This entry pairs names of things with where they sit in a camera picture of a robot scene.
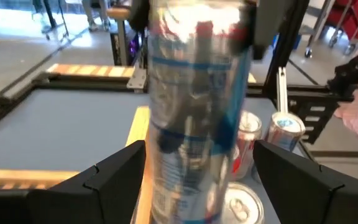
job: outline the gray floor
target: gray floor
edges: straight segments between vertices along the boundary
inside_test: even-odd
[[[76,26],[71,26],[72,34],[80,33],[86,26],[78,21]],[[51,41],[44,39],[24,42],[0,42],[0,91],[13,80],[19,78],[36,63],[58,49],[64,43],[57,40],[62,34],[62,29],[52,37]],[[28,36],[22,33],[19,37]],[[31,33],[29,36],[41,37],[39,34]],[[11,35],[0,34],[0,39],[11,38]],[[291,59],[308,73],[319,84],[324,85],[327,79],[334,76],[333,70],[336,65],[346,62],[349,57],[343,56],[342,51],[346,43],[337,44],[334,49],[327,47],[327,37],[316,43],[313,48],[313,58],[305,59],[306,41],[303,40],[297,51],[293,52]],[[269,54],[263,62],[254,63],[251,72],[258,82],[263,82],[270,62]],[[85,33],[76,39],[71,45],[57,53],[44,63],[36,71],[19,82],[16,86],[6,92],[11,96],[17,90],[29,83],[31,79],[41,70],[45,70],[54,63],[78,63],[112,65],[112,53],[109,36],[105,32]],[[287,65],[288,83],[311,85],[295,67]],[[317,142],[309,146],[313,150],[358,150],[358,137],[344,127],[342,121],[332,118]],[[358,178],[358,160],[356,159],[319,159],[324,165],[337,169],[343,173]]]

